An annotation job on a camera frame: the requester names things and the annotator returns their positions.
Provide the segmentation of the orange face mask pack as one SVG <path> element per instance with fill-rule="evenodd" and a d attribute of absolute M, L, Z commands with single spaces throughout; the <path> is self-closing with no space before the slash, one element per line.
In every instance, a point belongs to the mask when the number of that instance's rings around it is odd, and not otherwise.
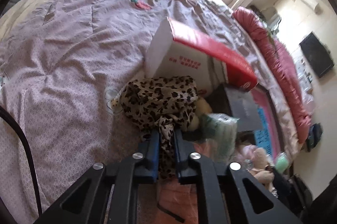
<path fill-rule="evenodd" d="M 161 181 L 157 202 L 154 223 L 198 223 L 195 185 L 181 185 L 176 178 Z"/>

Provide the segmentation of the green white tissue pack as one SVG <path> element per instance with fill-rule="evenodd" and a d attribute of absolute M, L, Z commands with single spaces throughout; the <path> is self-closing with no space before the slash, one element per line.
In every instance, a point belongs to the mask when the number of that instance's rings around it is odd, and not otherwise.
<path fill-rule="evenodd" d="M 212 157 L 215 162 L 228 163 L 235 150 L 238 132 L 237 118 L 224 113 L 209 113 L 201 117 L 201 129 L 204 139 L 211 140 Z"/>

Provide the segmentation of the beige plush toy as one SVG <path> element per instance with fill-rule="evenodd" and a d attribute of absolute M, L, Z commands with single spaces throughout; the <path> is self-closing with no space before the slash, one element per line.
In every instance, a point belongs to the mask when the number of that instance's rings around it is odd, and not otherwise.
<path fill-rule="evenodd" d="M 274 174 L 266 150 L 256 145 L 239 145 L 235 159 L 267 190 L 273 191 Z"/>

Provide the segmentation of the leopard print cloth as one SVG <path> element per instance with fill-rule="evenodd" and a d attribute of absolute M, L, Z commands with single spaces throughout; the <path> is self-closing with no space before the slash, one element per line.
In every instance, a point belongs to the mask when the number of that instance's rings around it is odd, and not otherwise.
<path fill-rule="evenodd" d="M 145 140 L 150 132 L 160 134 L 159 177 L 175 174 L 173 135 L 175 130 L 193 132 L 199 127 L 197 85 L 190 76 L 133 80 L 113 98 L 110 105 L 121 108 L 140 129 Z"/>

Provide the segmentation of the green item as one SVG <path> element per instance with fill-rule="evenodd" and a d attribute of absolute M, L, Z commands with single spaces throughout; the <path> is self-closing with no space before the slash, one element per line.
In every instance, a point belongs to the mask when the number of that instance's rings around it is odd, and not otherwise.
<path fill-rule="evenodd" d="M 291 166 L 291 162 L 285 152 L 281 152 L 277 155 L 274 168 L 278 171 L 278 173 L 283 174 L 289 167 Z"/>

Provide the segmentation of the dark blue small box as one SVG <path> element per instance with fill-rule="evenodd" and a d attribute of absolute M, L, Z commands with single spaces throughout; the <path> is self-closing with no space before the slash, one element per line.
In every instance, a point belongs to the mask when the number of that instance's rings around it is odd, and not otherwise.
<path fill-rule="evenodd" d="M 238 133 L 263 129 L 257 104 L 250 92 L 242 92 L 221 84 L 207 96 L 206 101 L 214 113 L 224 113 L 236 118 Z"/>

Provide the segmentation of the red white cardboard box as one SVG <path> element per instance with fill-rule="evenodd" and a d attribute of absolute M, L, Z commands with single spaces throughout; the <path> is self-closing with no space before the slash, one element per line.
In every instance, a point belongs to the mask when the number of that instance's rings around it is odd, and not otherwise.
<path fill-rule="evenodd" d="M 165 18 L 147 50 L 147 78 L 190 76 L 207 97 L 221 84 L 252 90 L 258 79 L 247 60 L 225 44 L 176 20 Z"/>

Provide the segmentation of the dark blue clothes pile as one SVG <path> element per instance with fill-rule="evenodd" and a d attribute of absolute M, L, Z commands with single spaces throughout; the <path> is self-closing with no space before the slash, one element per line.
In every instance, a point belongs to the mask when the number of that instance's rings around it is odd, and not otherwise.
<path fill-rule="evenodd" d="M 306 139 L 306 151 L 310 152 L 315 148 L 323 134 L 323 129 L 320 123 L 316 123 L 310 127 L 308 137 Z"/>

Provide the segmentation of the pink red quilt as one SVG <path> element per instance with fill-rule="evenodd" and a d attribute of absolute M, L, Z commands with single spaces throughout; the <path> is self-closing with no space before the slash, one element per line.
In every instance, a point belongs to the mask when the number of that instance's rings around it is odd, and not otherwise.
<path fill-rule="evenodd" d="M 304 107 L 300 82 L 290 53 L 252 10 L 239 7 L 233 16 L 255 42 L 277 80 L 290 107 L 298 141 L 304 144 L 310 131 L 311 115 Z"/>

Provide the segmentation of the mauve patterned bed sheet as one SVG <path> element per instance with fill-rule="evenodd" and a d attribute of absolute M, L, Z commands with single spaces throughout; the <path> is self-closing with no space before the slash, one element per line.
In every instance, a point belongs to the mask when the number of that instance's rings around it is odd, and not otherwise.
<path fill-rule="evenodd" d="M 172 18 L 241 53 L 273 99 L 293 159 L 299 153 L 289 105 L 258 47 L 221 0 L 24 0 L 1 19 L 1 106 L 24 131 L 42 207 L 48 208 L 96 162 L 136 150 L 139 131 L 106 110 L 142 73 L 160 23 Z"/>

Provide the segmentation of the white drawer cabinet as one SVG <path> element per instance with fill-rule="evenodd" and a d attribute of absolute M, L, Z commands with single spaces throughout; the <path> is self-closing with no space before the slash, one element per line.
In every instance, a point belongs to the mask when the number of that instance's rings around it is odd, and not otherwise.
<path fill-rule="evenodd" d="M 295 62 L 300 88 L 307 94 L 312 94 L 312 76 L 306 71 L 306 63 L 303 58 L 297 58 Z"/>

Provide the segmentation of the black flat television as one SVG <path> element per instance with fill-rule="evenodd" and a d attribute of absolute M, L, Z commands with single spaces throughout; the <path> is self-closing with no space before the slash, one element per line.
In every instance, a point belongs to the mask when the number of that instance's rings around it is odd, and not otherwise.
<path fill-rule="evenodd" d="M 318 78 L 323 77 L 333 69 L 334 61 L 330 53 L 313 32 L 309 33 L 300 42 L 300 48 Z"/>

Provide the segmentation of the pink tray with dark frame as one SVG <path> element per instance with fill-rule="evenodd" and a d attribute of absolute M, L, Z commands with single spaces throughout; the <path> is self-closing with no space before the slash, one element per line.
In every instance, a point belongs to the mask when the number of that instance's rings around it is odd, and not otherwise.
<path fill-rule="evenodd" d="M 283 133 L 269 91 L 258 84 L 251 94 L 258 107 L 262 129 L 254 131 L 255 145 L 264 148 L 273 160 L 285 151 Z"/>

